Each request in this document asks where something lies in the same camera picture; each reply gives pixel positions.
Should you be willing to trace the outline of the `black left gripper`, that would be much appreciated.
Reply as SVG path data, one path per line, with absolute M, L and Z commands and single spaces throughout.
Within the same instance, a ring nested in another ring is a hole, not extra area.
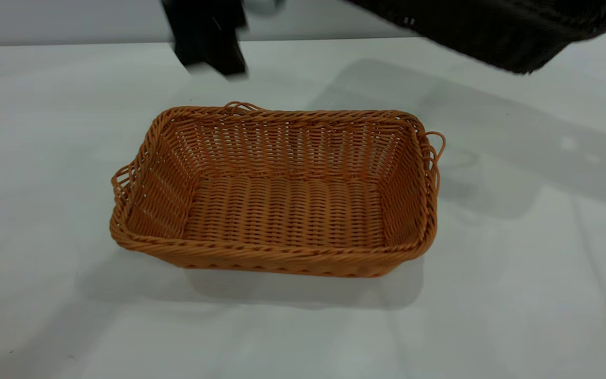
M 246 28 L 242 1 L 161 1 L 180 64 L 207 63 L 223 76 L 246 75 L 237 34 Z M 205 58 L 205 46 L 210 49 Z

